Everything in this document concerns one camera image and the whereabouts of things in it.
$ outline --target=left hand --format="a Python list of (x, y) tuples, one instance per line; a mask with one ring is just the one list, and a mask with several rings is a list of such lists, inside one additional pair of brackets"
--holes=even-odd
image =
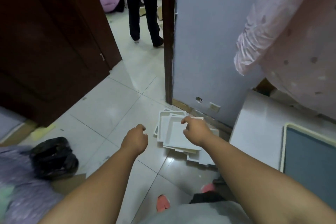
[(121, 143), (120, 149), (130, 150), (137, 156), (143, 153), (148, 145), (148, 135), (144, 134), (144, 130), (146, 130), (145, 126), (138, 124), (135, 128), (128, 131)]

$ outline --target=black pants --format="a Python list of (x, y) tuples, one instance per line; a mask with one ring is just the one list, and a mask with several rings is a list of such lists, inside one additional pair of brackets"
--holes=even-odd
[[(157, 22), (157, 3), (158, 0), (143, 0), (146, 9), (148, 30), (154, 47), (163, 44), (163, 39), (159, 36), (159, 25)], [(127, 0), (129, 32), (133, 40), (140, 38), (140, 0)]]

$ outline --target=electrical socket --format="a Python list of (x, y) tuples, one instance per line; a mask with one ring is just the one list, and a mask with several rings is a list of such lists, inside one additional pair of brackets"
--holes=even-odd
[(213, 110), (214, 112), (219, 112), (219, 110), (221, 109), (221, 107), (220, 107), (219, 105), (216, 105), (216, 104), (214, 104), (214, 103), (210, 103), (209, 108), (210, 108), (211, 110)]

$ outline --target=door frame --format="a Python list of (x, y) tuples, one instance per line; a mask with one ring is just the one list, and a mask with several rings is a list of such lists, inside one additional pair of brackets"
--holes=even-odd
[(175, 29), (175, 0), (162, 0), (163, 43), (165, 60), (165, 90), (166, 102), (173, 100), (173, 58)]

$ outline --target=wooden baseboard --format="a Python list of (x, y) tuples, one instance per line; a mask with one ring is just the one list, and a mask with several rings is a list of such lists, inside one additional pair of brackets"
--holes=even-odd
[(37, 123), (32, 120), (27, 120), (17, 130), (15, 130), (9, 137), (7, 137), (0, 147), (16, 145), (22, 142), (27, 136), (30, 135), (38, 127)]
[(176, 99), (173, 99), (172, 100), (172, 105), (182, 109), (183, 111), (186, 111), (187, 113), (190, 113), (193, 116), (204, 117), (204, 120), (208, 124), (214, 126), (215, 128), (218, 128), (218, 129), (224, 131), (225, 133), (227, 133), (229, 135), (232, 133), (232, 128), (230, 128), (229, 126), (221, 123), (220, 121), (215, 120), (213, 117), (211, 117), (209, 115), (206, 115), (206, 114), (204, 114), (204, 113), (186, 105), (185, 103), (182, 103), (182, 102), (180, 102)]

